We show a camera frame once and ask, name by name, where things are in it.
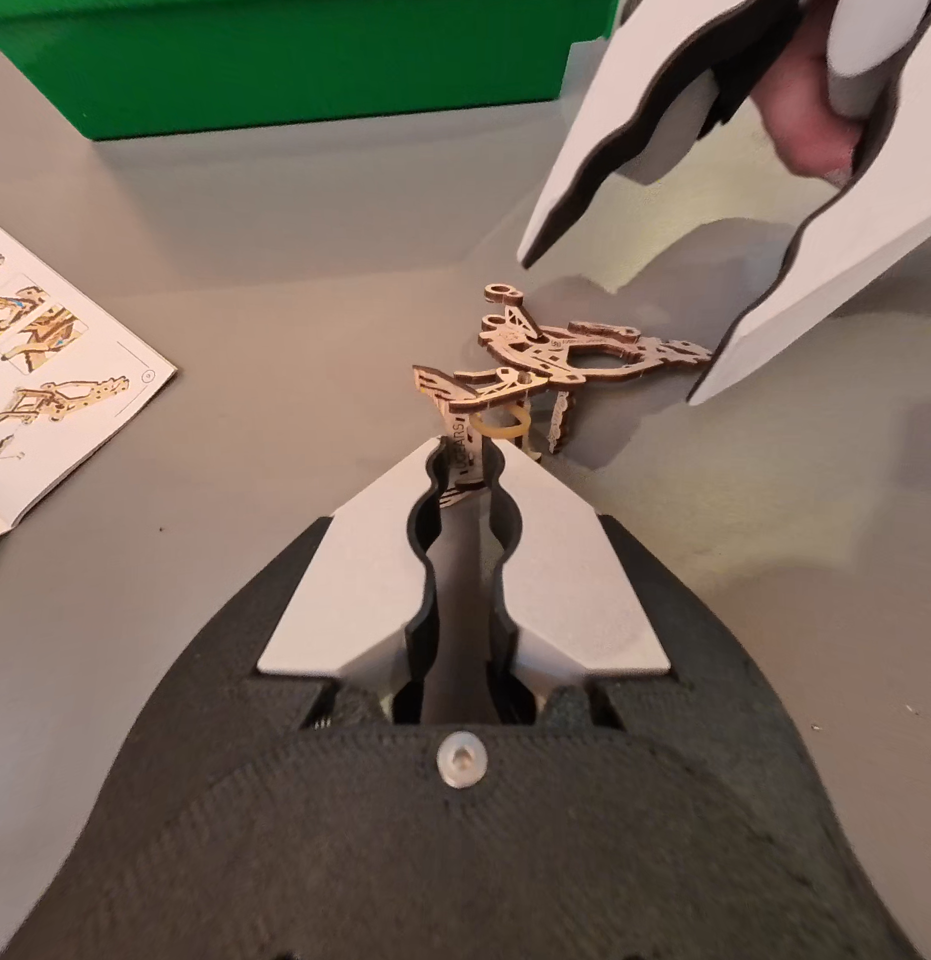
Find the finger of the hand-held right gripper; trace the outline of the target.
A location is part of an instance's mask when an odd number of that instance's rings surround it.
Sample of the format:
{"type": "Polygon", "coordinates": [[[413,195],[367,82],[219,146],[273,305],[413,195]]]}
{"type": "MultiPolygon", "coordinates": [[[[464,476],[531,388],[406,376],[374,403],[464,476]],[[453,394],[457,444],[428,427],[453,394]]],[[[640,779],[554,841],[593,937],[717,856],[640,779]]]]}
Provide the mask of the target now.
{"type": "Polygon", "coordinates": [[[625,171],[652,183],[728,123],[793,38],[801,2],[641,2],[610,36],[517,250],[529,269],[625,171]]]}
{"type": "Polygon", "coordinates": [[[726,331],[687,403],[756,372],[930,237],[928,13],[879,95],[851,180],[799,225],[775,281],[726,331]]]}

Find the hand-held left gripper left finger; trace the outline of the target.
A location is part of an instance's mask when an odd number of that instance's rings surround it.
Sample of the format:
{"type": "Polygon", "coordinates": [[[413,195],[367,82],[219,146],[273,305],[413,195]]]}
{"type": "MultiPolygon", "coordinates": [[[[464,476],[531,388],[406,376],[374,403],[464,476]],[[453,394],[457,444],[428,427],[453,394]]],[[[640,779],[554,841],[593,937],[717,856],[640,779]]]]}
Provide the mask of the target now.
{"type": "Polygon", "coordinates": [[[439,646],[434,566],[446,442],[431,438],[341,505],[257,661],[420,706],[439,646]]]}

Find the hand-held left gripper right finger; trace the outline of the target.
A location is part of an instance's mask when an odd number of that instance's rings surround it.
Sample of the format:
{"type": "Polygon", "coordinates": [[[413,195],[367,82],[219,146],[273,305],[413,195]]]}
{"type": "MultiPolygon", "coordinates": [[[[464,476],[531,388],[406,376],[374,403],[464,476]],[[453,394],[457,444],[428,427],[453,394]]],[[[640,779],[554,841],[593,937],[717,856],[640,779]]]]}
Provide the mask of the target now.
{"type": "Polygon", "coordinates": [[[600,515],[509,440],[484,438],[492,575],[490,672],[532,698],[671,667],[600,515]]]}

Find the wooden model arm piece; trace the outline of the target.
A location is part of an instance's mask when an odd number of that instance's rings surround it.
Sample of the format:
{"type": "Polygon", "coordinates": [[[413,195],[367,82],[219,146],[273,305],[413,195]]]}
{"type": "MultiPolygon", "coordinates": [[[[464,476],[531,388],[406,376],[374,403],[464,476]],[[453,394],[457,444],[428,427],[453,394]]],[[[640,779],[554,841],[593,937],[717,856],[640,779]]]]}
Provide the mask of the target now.
{"type": "Polygon", "coordinates": [[[647,336],[629,326],[571,321],[568,326],[539,326],[523,306],[523,294],[505,283],[492,283],[484,299],[504,313],[483,317],[479,343],[503,366],[548,379],[570,391],[590,382],[622,382],[662,368],[697,368],[712,353],[688,341],[647,336]]]}

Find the person's right hand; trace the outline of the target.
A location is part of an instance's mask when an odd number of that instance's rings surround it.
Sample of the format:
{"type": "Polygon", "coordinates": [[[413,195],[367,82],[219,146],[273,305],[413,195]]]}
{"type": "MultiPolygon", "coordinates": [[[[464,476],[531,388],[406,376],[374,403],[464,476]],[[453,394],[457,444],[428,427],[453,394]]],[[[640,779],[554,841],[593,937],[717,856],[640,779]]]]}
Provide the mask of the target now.
{"type": "Polygon", "coordinates": [[[842,188],[852,176],[861,124],[829,100],[827,46],[836,1],[809,2],[781,54],[751,91],[772,148],[797,177],[842,188]]]}

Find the tan rubber band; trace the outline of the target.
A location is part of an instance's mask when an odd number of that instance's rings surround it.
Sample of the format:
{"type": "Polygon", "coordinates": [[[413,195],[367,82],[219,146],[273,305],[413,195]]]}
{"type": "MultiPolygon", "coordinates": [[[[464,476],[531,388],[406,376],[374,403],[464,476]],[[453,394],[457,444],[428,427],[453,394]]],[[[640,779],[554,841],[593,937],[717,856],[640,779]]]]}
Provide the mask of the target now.
{"type": "Polygon", "coordinates": [[[509,403],[493,407],[492,412],[507,413],[512,423],[491,423],[484,419],[480,412],[468,416],[471,428],[484,438],[502,441],[514,441],[528,435],[532,426],[530,411],[519,403],[509,403]]]}

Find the assembly instruction booklet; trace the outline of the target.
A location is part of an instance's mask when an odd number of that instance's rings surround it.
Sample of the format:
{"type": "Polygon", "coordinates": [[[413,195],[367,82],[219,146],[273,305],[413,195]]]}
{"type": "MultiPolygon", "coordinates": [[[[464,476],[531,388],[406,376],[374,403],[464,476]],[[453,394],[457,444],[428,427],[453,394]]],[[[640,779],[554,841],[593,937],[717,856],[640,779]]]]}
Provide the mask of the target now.
{"type": "Polygon", "coordinates": [[[0,227],[0,537],[177,372],[0,227]]]}

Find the green box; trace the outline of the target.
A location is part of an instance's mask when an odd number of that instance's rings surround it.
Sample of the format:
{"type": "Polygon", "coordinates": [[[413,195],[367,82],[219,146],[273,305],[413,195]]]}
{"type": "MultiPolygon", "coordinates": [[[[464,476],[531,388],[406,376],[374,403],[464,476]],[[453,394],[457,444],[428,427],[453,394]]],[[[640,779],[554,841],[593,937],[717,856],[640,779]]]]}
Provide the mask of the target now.
{"type": "Polygon", "coordinates": [[[105,141],[543,102],[610,1],[0,1],[0,52],[105,141]]]}

